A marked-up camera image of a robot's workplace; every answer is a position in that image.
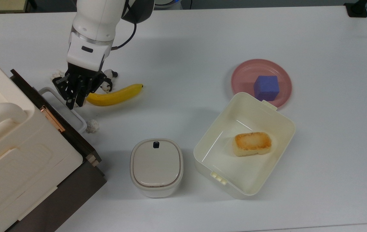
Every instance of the container lid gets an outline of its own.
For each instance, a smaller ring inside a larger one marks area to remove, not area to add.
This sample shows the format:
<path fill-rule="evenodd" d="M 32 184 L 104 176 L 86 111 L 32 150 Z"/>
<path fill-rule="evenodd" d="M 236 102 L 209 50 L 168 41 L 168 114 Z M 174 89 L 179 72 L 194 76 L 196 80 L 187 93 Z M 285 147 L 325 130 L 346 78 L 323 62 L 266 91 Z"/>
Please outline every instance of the container lid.
<path fill-rule="evenodd" d="M 172 184 L 181 171 L 179 148 L 166 139 L 145 140 L 132 153 L 132 173 L 145 187 Z"/>

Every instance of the purple cube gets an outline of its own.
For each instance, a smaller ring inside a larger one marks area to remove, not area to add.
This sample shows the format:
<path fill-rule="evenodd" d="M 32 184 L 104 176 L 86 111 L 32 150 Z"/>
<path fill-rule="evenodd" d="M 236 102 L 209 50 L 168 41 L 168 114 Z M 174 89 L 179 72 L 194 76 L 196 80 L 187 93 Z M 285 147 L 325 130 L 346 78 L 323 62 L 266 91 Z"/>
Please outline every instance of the purple cube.
<path fill-rule="evenodd" d="M 273 101 L 280 92 L 276 75 L 260 75 L 254 84 L 255 98 Z"/>

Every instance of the white lidded container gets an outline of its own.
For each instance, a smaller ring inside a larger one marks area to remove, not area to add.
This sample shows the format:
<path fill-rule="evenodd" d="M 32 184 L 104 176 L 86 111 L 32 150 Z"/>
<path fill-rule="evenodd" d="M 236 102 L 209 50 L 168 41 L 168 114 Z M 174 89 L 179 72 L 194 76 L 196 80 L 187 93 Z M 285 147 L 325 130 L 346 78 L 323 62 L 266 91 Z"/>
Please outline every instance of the white lidded container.
<path fill-rule="evenodd" d="M 276 109 L 247 93 L 236 94 L 195 147 L 197 170 L 234 198 L 256 194 L 295 133 L 294 123 Z M 269 153 L 247 157 L 234 154 L 233 138 L 250 132 L 270 136 Z"/>
<path fill-rule="evenodd" d="M 147 197 L 171 195 L 179 187 L 183 173 L 182 152 L 171 140 L 144 140 L 132 151 L 132 182 Z"/>

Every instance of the bread slice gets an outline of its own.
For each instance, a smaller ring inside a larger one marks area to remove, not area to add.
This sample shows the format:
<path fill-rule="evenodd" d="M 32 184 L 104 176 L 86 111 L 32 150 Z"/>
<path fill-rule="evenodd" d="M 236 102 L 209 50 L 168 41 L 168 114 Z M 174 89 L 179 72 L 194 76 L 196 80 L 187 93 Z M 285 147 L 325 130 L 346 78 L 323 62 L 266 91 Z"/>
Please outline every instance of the bread slice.
<path fill-rule="evenodd" d="M 237 157 L 262 155 L 271 149 L 271 138 L 264 132 L 239 134 L 234 137 L 232 147 Z"/>

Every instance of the white tabletop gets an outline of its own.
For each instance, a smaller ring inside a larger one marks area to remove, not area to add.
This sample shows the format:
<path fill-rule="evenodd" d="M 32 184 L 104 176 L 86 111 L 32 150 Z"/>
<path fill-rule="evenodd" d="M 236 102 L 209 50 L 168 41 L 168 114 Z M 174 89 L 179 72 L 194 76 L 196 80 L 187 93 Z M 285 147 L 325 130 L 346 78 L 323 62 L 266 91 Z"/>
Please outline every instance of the white tabletop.
<path fill-rule="evenodd" d="M 0 15 L 0 68 L 40 89 L 65 71 L 74 13 Z M 120 22 L 115 44 L 133 26 Z M 278 111 L 296 134 L 260 192 L 236 200 L 195 170 L 193 149 L 232 97 L 232 71 L 269 59 L 290 75 L 293 94 Z M 76 109 L 96 119 L 83 134 L 103 159 L 105 184 L 58 231 L 251 231 L 367 223 L 367 18 L 343 6 L 157 11 L 104 69 L 116 88 L 141 94 L 111 107 Z M 129 158 L 148 138 L 175 141 L 182 185 L 144 197 Z"/>
<path fill-rule="evenodd" d="M 261 230 L 260 232 L 367 232 L 367 224 L 345 225 L 345 226 L 324 226 L 298 229 L 275 229 Z"/>

